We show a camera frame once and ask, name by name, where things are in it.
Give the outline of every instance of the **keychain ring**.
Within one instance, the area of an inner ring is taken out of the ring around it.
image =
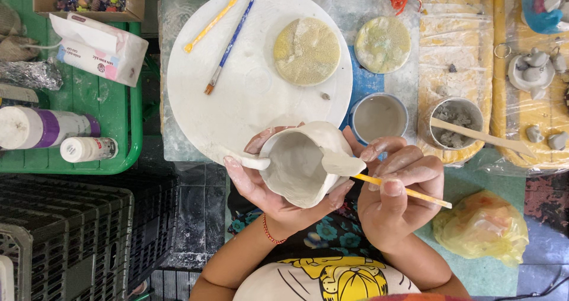
[[[502,57],[499,56],[498,53],[497,53],[497,51],[496,51],[496,49],[498,49],[498,47],[499,47],[500,45],[504,45],[504,46],[506,46],[507,49],[508,49],[508,52],[506,53],[506,55],[505,55],[505,56],[502,56]],[[498,45],[496,45],[496,46],[494,47],[494,56],[496,56],[496,58],[504,59],[504,58],[507,58],[511,53],[512,53],[512,48],[511,48],[510,45],[508,45],[507,43],[500,43],[500,44],[498,44]]]

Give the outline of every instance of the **clay-covered hand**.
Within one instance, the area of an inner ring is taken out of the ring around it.
[[[244,151],[250,154],[258,154],[271,136],[288,128],[294,128],[294,126],[274,127],[264,130],[251,139]],[[346,181],[335,188],[329,195],[326,195],[317,205],[310,209],[302,209],[271,191],[261,178],[258,170],[241,166],[231,156],[224,157],[223,161],[227,174],[235,184],[239,194],[267,214],[267,230],[276,240],[288,238],[341,207],[344,203],[344,197],[354,184],[351,180]]]
[[[358,215],[369,242],[380,251],[396,251],[409,234],[427,224],[440,206],[406,195],[405,187],[443,198],[443,163],[424,156],[421,149],[407,145],[402,137],[380,137],[364,148],[347,127],[346,140],[354,155],[367,163],[369,175],[383,179],[380,187],[366,182],[358,199]],[[387,152],[383,161],[379,154]]]

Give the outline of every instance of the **yellow plastic bag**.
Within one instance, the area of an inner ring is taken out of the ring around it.
[[[494,257],[515,268],[529,243],[522,214],[508,201],[484,190],[462,199],[433,219],[435,239],[466,259]]]

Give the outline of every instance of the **blue paintbrush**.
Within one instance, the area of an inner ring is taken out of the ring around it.
[[[213,73],[213,77],[210,80],[210,84],[208,84],[208,87],[205,88],[205,91],[204,91],[205,94],[210,94],[213,90],[213,87],[215,87],[215,83],[217,82],[217,77],[219,77],[219,73],[221,72],[221,69],[223,68],[223,65],[225,64],[225,60],[227,60],[227,57],[229,56],[229,52],[231,52],[231,48],[233,47],[233,44],[235,43],[235,40],[237,39],[237,36],[239,35],[239,31],[241,31],[241,27],[243,26],[243,23],[245,23],[245,19],[247,18],[247,15],[249,14],[249,10],[251,10],[253,2],[255,2],[255,0],[251,0],[249,2],[249,5],[247,6],[247,10],[245,10],[245,13],[241,17],[241,21],[239,21],[239,24],[237,25],[237,29],[235,29],[235,33],[233,33],[233,37],[231,38],[231,41],[227,45],[227,49],[225,49],[225,53],[223,54],[223,57],[221,58],[221,62],[217,66],[215,73]]]

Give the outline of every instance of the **yellow clay tool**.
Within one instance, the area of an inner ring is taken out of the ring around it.
[[[190,53],[192,51],[192,49],[194,48],[194,45],[198,41],[200,41],[204,37],[204,35],[206,33],[208,33],[208,31],[211,30],[211,28],[213,28],[213,26],[217,23],[217,21],[219,21],[227,13],[227,11],[229,11],[229,9],[231,9],[231,7],[234,6],[236,3],[237,3],[237,0],[230,0],[227,7],[225,7],[223,10],[221,10],[221,12],[215,17],[215,19],[213,19],[210,22],[210,24],[208,24],[208,26],[205,29],[203,29],[199,35],[197,35],[197,37],[194,39],[194,41],[192,43],[188,43],[184,47],[184,51],[186,51],[187,53]]]
[[[353,177],[355,177],[356,179],[359,179],[359,180],[367,181],[367,182],[369,182],[369,183],[381,185],[381,179],[377,179],[377,178],[374,178],[374,177],[366,176],[365,174],[356,174],[356,175],[354,175]],[[445,208],[452,209],[452,204],[451,204],[451,203],[448,203],[448,202],[446,202],[446,201],[439,200],[439,199],[437,199],[437,198],[433,198],[433,197],[430,197],[430,196],[428,196],[428,195],[423,195],[422,193],[419,193],[419,192],[417,192],[417,191],[414,191],[414,190],[411,190],[411,189],[407,189],[407,188],[405,188],[405,191],[407,192],[407,195],[408,195],[408,196],[416,197],[416,198],[419,198],[419,199],[422,199],[422,200],[425,200],[425,201],[432,202],[432,203],[434,203],[434,204],[438,204],[438,205],[440,205],[440,206],[444,206]]]

